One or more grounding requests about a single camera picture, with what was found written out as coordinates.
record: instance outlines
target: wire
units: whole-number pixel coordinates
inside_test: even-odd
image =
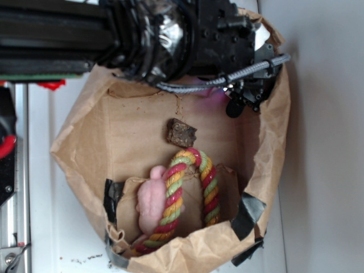
[[[10,263],[10,265],[5,270],[5,273],[11,273],[13,270],[16,270],[16,267],[18,266],[19,260],[24,255],[24,252],[31,246],[31,244],[27,244],[25,247],[23,247],[23,250],[20,254],[18,254],[15,259]]]
[[[180,94],[194,93],[212,87],[224,87],[231,82],[241,80],[242,78],[245,78],[260,70],[267,69],[269,67],[277,67],[278,65],[281,65],[289,61],[290,59],[291,57],[289,54],[282,54],[269,61],[262,61],[260,63],[253,64],[249,67],[228,74],[226,75],[226,77],[220,77],[211,81],[201,83],[200,85],[180,85],[161,82],[158,83],[156,87],[164,91]]]

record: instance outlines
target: multicolored rope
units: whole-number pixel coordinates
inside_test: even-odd
[[[211,159],[204,152],[194,148],[181,150],[174,156],[167,171],[167,199],[163,218],[160,220],[159,226],[155,229],[154,234],[141,245],[135,247],[134,254],[143,255],[151,253],[166,244],[173,236],[183,204],[181,186],[184,171],[193,164],[200,171],[200,179],[204,190],[205,226],[218,223],[220,219],[218,186],[217,178],[215,177],[216,169]]]

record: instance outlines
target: brown treat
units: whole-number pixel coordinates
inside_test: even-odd
[[[196,128],[193,128],[176,118],[172,118],[167,123],[167,129],[168,142],[182,148],[193,146],[193,142],[196,140]]]

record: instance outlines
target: black machine part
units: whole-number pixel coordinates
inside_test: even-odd
[[[80,75],[94,64],[120,68],[121,77],[163,89],[184,75],[226,77],[230,116],[245,105],[259,110],[278,70],[242,80],[229,75],[274,56],[255,51],[259,23],[240,16],[229,0],[65,0],[0,2],[0,76],[22,81]]]
[[[15,110],[10,90],[0,86],[0,148],[8,135],[15,135]],[[15,150],[0,158],[0,206],[15,190]]]

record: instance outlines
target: paper bag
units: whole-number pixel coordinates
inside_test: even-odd
[[[269,42],[280,46],[283,38],[266,20],[241,13],[263,22],[272,34]],[[105,68],[92,70],[51,152],[93,228],[106,237],[113,262],[131,272],[209,272],[264,237],[286,146],[290,98],[285,66],[259,113],[246,107],[231,119],[225,114],[228,101],[219,89],[176,95],[122,81]],[[130,257],[130,244],[141,235],[137,190],[153,166],[168,166],[179,150],[166,142],[171,118],[197,128],[194,147],[217,165],[222,220],[203,227],[201,183],[190,169],[177,237],[152,254]],[[123,182],[115,223],[103,205],[106,179]]]

